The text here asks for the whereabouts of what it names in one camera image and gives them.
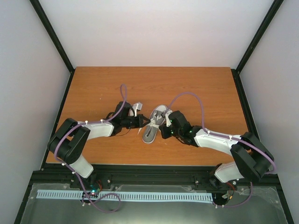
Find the white shoelace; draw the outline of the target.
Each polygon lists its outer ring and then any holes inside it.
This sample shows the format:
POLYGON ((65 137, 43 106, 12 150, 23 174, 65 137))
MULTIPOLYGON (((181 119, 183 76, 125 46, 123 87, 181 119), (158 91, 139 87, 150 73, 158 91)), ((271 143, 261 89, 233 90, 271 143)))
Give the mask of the white shoelace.
POLYGON ((164 117, 162 116, 163 112, 155 110, 151 116, 151 123, 146 126, 144 135, 149 136, 152 129, 158 129, 159 126, 164 122, 164 117))

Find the grey canvas sneaker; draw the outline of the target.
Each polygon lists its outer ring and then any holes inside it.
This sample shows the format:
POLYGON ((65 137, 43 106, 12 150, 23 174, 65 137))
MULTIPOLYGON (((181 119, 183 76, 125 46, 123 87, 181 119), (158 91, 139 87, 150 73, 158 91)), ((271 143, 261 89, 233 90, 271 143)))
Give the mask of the grey canvas sneaker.
POLYGON ((165 116, 163 114, 166 112, 166 105, 158 105, 150 115, 150 123, 146 125, 145 132, 142 136, 142 140, 146 144, 151 144, 157 135, 159 127, 164 123, 165 116))

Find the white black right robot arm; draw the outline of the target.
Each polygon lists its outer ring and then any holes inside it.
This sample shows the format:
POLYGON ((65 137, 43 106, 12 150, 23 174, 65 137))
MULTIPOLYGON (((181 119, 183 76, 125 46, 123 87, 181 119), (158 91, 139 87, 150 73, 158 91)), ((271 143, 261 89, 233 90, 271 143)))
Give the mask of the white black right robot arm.
POLYGON ((162 116, 165 123, 159 129, 163 139, 175 137, 183 144, 211 148, 233 157, 233 162, 216 166, 212 173, 219 182, 236 179, 259 182, 274 167, 272 154, 252 133, 228 135, 192 126, 180 111, 168 110, 162 116))

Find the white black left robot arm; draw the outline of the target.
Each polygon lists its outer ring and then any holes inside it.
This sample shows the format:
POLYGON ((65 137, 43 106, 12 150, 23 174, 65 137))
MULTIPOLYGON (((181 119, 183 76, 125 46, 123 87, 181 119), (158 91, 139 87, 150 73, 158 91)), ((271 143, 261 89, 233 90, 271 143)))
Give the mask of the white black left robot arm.
POLYGON ((50 138, 47 149, 56 155, 64 165, 81 176, 81 183, 87 188, 96 185, 97 176, 93 173, 93 166, 82 155, 88 140, 99 137, 116 136, 123 128, 142 128, 150 123, 150 119, 138 114, 142 103, 131 105, 121 101, 114 112, 110 112, 105 119, 95 122, 77 122, 66 119, 55 134, 50 138))

